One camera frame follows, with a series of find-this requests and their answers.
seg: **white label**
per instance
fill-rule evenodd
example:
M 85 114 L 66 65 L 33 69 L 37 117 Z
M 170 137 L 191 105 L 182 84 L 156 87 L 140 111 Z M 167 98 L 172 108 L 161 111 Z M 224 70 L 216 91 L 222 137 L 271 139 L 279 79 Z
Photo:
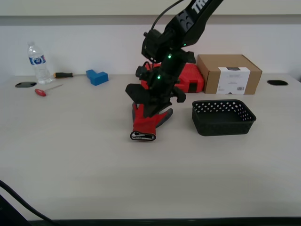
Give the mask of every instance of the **white label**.
M 246 67 L 219 67 L 217 94 L 245 94 L 251 71 Z
M 196 13 L 199 14 L 207 2 L 208 0 L 196 0 L 196 2 L 192 5 L 191 9 L 194 9 Z

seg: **bottle cap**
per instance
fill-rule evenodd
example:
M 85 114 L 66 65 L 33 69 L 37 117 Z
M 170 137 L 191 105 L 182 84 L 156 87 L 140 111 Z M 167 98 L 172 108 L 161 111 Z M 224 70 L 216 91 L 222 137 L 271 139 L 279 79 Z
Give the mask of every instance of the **bottle cap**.
M 29 46 L 34 46 L 34 41 L 29 41 L 29 42 L 27 43 L 27 45 L 29 45 Z

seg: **plastic bottle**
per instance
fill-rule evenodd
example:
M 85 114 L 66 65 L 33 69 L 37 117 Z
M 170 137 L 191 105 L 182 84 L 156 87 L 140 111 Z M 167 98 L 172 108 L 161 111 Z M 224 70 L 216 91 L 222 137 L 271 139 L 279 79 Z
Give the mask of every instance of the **plastic bottle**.
M 28 57 L 39 84 L 48 84 L 53 81 L 53 77 L 49 73 L 46 60 L 42 50 L 34 44 L 33 41 L 28 43 Z

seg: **cardboard box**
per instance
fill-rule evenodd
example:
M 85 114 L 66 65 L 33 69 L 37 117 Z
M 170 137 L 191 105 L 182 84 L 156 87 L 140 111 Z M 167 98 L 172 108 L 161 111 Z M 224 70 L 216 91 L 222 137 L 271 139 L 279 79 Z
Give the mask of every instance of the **cardboard box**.
M 208 94 L 255 94 L 262 70 L 244 55 L 199 55 Z

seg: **bottle label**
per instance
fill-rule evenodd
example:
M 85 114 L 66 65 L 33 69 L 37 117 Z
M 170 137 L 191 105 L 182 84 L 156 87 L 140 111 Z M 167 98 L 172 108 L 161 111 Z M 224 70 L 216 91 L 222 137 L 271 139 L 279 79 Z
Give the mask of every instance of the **bottle label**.
M 37 58 L 30 57 L 29 60 L 32 65 L 41 65 L 41 64 L 46 63 L 44 55 L 42 55 L 41 57 L 37 57 Z

